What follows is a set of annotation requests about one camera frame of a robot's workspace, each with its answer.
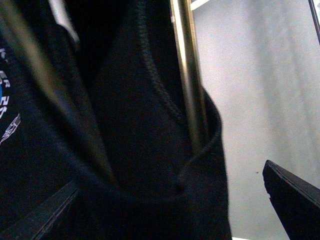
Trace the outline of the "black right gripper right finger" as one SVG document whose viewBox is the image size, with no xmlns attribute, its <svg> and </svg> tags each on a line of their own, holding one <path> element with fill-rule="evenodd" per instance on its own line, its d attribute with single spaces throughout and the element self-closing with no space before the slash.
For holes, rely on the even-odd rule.
<svg viewBox="0 0 320 240">
<path fill-rule="evenodd" d="M 269 200 L 291 240 L 320 238 L 320 189 L 271 160 L 263 168 Z"/>
</svg>

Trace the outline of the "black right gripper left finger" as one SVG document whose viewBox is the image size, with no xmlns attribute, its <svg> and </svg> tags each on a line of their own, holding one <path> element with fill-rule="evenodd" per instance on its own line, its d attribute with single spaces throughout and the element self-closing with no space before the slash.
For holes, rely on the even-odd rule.
<svg viewBox="0 0 320 240">
<path fill-rule="evenodd" d="M 73 181 L 0 234 L 2 240 L 40 240 L 59 224 L 78 195 Z"/>
</svg>

